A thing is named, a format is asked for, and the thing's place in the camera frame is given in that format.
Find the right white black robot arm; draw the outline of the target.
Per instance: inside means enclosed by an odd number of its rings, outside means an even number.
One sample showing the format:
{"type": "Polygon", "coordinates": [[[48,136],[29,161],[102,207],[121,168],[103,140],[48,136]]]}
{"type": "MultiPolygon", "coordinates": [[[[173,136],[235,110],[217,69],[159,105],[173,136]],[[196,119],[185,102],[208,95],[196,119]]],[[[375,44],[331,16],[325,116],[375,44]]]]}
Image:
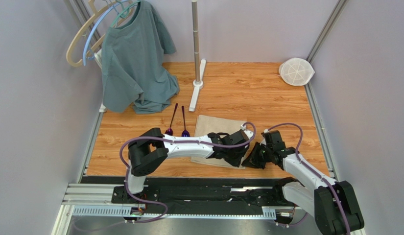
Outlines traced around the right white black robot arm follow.
{"type": "Polygon", "coordinates": [[[242,162],[264,169],[273,163],[291,174],[276,185],[280,198],[313,216],[323,235],[345,235],[364,228],[364,219],[353,186],[339,182],[312,166],[294,147],[287,147],[279,131],[262,133],[262,142],[242,162]]]}

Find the beige cloth napkin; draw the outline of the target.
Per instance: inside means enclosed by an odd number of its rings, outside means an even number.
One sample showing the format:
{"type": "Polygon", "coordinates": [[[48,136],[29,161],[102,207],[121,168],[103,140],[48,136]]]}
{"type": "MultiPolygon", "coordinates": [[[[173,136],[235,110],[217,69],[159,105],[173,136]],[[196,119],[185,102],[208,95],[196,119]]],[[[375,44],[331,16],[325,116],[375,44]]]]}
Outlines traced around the beige cloth napkin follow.
{"type": "MultiPolygon", "coordinates": [[[[228,133],[233,134],[240,129],[240,126],[244,124],[243,120],[232,120],[219,117],[210,117],[205,115],[199,115],[196,122],[194,136],[203,136],[208,133],[228,133]]],[[[245,169],[244,166],[231,166],[224,159],[202,159],[197,157],[190,157],[190,161],[196,164],[212,165],[218,167],[245,169]]]]}

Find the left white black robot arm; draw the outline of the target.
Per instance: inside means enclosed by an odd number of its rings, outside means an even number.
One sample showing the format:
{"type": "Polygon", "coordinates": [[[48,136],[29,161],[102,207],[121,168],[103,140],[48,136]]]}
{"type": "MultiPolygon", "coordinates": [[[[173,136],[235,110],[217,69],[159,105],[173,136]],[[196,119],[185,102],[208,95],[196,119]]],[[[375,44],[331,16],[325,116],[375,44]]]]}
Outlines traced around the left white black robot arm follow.
{"type": "Polygon", "coordinates": [[[132,194],[142,192],[146,176],[166,159],[224,159],[232,166],[239,166],[255,133],[242,125],[230,135],[209,133],[199,137],[175,137],[163,134],[159,128],[152,128],[122,146],[128,149],[128,160],[123,160],[128,170],[125,187],[132,194]]]}

